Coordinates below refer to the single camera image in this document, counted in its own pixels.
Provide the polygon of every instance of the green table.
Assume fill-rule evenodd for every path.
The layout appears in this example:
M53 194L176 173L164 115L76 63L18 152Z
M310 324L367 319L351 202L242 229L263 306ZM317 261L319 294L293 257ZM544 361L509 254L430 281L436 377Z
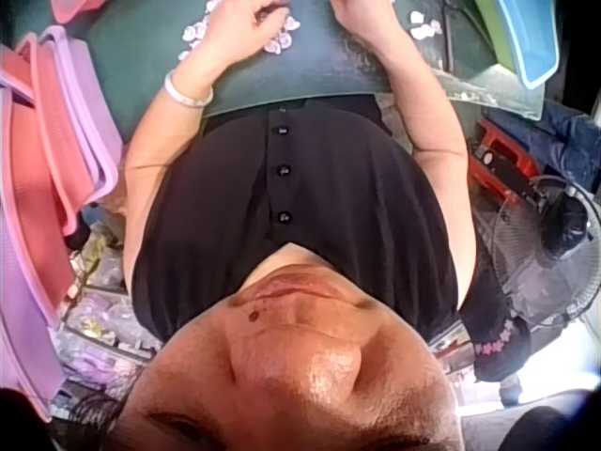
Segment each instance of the green table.
M27 31L41 33L53 21L50 0L15 3L15 41ZM465 4L476 11L473 0ZM443 23L441 5L442 0L397 0L395 8L400 23L409 29L413 10L424 13L427 21ZM89 44L105 98L126 141L165 73L187 49L183 29L199 21L204 10L204 0L108 0L99 11L69 24L69 33ZM281 55L259 54L229 70L215 86L207 115L272 101L390 90L379 63L337 24L328 0L292 0L292 11L301 23L292 32L292 47ZM451 100L540 117L543 87L529 91L496 64L492 51L461 14L454 13L452 32L455 75L441 70L444 36L417 42Z

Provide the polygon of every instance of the woman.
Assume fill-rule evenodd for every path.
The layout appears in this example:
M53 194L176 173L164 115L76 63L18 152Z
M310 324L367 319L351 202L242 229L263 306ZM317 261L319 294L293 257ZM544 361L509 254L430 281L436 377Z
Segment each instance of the woman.
M464 137L390 0L331 4L388 72L415 159L364 96L249 110L196 137L211 87L289 13L223 0L129 150L126 274L138 319L167 344L113 444L462 448L425 340L474 266Z

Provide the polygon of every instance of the blue plastic container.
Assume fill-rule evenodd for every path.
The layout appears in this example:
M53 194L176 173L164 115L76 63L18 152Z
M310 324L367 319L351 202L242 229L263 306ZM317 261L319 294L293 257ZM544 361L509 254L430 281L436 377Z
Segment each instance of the blue plastic container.
M495 0L522 84L535 89L560 64L554 0Z

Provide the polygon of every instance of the black button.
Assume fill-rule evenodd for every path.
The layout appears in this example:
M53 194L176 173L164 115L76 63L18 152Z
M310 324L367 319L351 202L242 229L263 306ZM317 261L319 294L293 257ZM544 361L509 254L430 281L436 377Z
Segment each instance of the black button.
M281 166L278 166L278 176L280 176L280 177L289 176L290 172L292 172L292 168L290 166L288 166L287 164L282 164Z
M288 134L288 132L290 132L290 129L288 129L286 125L282 125L280 127L274 127L273 132L275 134L284 135L284 134Z
M280 211L278 213L278 222L280 224L290 224L292 222L292 214L288 211Z

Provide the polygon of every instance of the bracelet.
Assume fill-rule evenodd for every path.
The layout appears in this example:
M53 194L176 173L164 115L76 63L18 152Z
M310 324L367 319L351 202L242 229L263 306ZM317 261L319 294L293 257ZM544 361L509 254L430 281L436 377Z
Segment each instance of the bracelet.
M210 89L207 98L203 101L192 99L181 94L176 87L173 86L173 81L171 80L172 76L173 71L170 70L165 76L165 90L177 103L187 106L188 108L204 108L213 101L213 88Z

